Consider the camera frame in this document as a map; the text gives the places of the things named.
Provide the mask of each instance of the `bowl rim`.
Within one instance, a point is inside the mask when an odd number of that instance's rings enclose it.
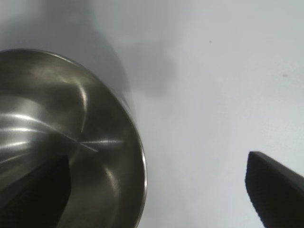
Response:
[[[143,175],[144,175],[144,180],[143,180],[143,196],[142,196],[142,203],[140,206],[140,211],[138,213],[135,225],[133,228],[137,228],[140,220],[143,216],[143,210],[144,210],[144,206],[146,203],[146,198],[147,198],[147,163],[146,163],[146,156],[145,156],[145,152],[144,152],[144,148],[143,148],[143,143],[142,140],[140,138],[139,135],[139,130],[137,125],[134,123],[134,120],[131,117],[131,112],[129,110],[129,107],[127,105],[127,103],[125,102],[123,97],[120,97],[109,85],[105,84],[104,82],[102,82],[92,71],[90,71],[88,68],[86,68],[85,66],[83,66],[82,64],[62,55],[62,54],[58,54],[52,51],[46,51],[46,50],[41,50],[41,49],[34,49],[34,48],[11,48],[11,49],[6,49],[6,50],[1,50],[0,54],[5,54],[5,53],[9,53],[9,52],[36,52],[36,53],[41,53],[41,54],[46,54],[49,56],[54,56],[57,58],[60,58],[66,62],[69,62],[71,64],[73,64],[76,67],[79,67],[80,69],[88,72],[92,77],[94,77],[95,79],[97,79],[107,90],[110,94],[113,95],[113,97],[115,98],[115,100],[121,105],[121,107],[123,108],[126,116],[128,117],[132,127],[135,130],[136,136],[137,136],[137,140],[141,149],[141,157],[142,157],[142,166],[143,166]]]

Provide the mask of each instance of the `stainless steel bowl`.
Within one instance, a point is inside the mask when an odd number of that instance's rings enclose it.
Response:
[[[0,190],[68,155],[71,195],[57,228],[134,228],[146,196],[137,130],[83,67],[35,50],[0,53]]]

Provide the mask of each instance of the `white surface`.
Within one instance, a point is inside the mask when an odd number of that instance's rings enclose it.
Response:
[[[247,153],[304,174],[303,1],[74,0],[64,21],[47,1],[2,0],[0,48],[58,52],[126,95],[148,162],[139,227],[262,228]],[[102,74],[105,39],[126,77]]]

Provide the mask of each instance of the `white background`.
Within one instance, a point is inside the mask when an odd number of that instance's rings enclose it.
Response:
[[[304,174],[303,12],[302,0],[1,0],[0,49],[57,52],[124,94],[148,162],[140,228],[262,228],[248,152]]]

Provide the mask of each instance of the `curved metal edge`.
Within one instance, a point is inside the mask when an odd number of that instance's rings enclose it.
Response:
[[[134,127],[134,130],[136,132],[136,135],[137,135],[137,138],[138,138],[138,143],[139,143],[139,145],[141,147],[142,162],[143,162],[142,165],[143,165],[143,172],[144,172],[144,183],[143,183],[144,184],[144,186],[143,186],[143,191],[144,192],[143,192],[141,209],[140,209],[137,221],[136,221],[135,226],[134,226],[134,228],[137,228],[138,225],[139,225],[139,223],[140,223],[140,220],[142,218],[143,210],[144,210],[144,206],[145,206],[146,198],[147,198],[147,182],[148,182],[147,181],[147,179],[148,179],[148,177],[147,177],[147,163],[146,163],[146,157],[145,157],[145,154],[144,154],[142,140],[140,138],[138,128],[137,128],[136,124],[134,123],[133,119],[131,118],[131,113],[129,111],[129,107],[128,107],[127,103],[122,98],[120,98],[117,95],[117,93],[109,85],[106,85],[104,82],[102,82],[95,74],[93,74],[93,72],[91,72],[85,66],[83,66],[82,64],[80,64],[78,62],[75,62],[75,61],[71,60],[70,58],[65,57],[65,56],[63,56],[61,54],[57,54],[57,53],[51,52],[51,51],[45,51],[45,50],[39,50],[39,49],[31,49],[31,48],[12,48],[12,49],[6,49],[6,50],[0,51],[0,54],[9,53],[9,52],[18,52],[18,51],[38,52],[38,53],[42,53],[42,54],[58,57],[58,58],[60,58],[60,59],[62,59],[64,61],[67,61],[67,62],[73,64],[76,67],[79,67],[79,68],[83,69],[84,71],[86,71],[89,74],[91,74],[91,76],[93,76],[94,78],[96,78],[101,84],[103,84],[105,86],[105,88],[117,100],[117,102],[123,107],[123,110],[125,111],[125,114],[129,118],[129,121],[130,121],[131,125]]]

